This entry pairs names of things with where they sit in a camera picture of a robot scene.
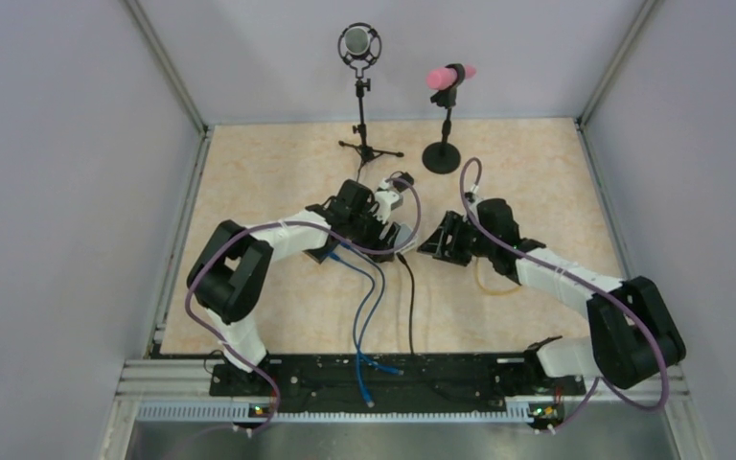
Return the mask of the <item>white network switch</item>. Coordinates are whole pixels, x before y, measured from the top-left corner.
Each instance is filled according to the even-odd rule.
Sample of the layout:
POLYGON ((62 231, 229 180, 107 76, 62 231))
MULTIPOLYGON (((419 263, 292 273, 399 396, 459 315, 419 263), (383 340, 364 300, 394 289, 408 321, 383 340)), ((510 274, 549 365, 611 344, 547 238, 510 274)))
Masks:
POLYGON ((418 245, 418 235, 406 223, 400 224, 400 229, 395 239, 398 254, 405 254, 415 250, 418 245))

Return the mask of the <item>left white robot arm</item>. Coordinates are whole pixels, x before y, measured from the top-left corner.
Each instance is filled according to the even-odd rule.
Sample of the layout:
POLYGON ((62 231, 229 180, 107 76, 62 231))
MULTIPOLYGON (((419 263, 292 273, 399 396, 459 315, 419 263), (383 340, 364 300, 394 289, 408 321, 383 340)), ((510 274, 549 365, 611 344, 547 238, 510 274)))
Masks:
POLYGON ((321 264, 339 245, 376 264, 393 260, 416 240, 416 228, 391 219, 413 184, 407 173, 383 179, 375 190, 347 179, 336 195, 287 218, 217 226, 188 274, 185 311, 193 320, 193 302, 208 311, 210 319, 199 324, 218 339, 235 367, 233 384, 244 395, 276 384, 263 366, 267 351, 252 314, 270 266, 301 253, 321 264))

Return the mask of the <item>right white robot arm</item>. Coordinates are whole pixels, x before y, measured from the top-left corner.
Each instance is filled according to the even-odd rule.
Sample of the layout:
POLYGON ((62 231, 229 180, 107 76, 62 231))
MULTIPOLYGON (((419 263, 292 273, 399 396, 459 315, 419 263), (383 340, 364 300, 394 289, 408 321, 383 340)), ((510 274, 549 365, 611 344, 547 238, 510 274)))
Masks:
POLYGON ((548 395, 569 376, 600 377, 629 389, 685 359, 686 345, 652 280, 599 274, 522 237, 502 198, 470 208, 470 217, 446 212, 418 253, 461 266, 486 259, 497 274, 554 297, 588 323, 587 337, 551 337, 527 349, 533 362, 523 380, 531 392, 548 395))

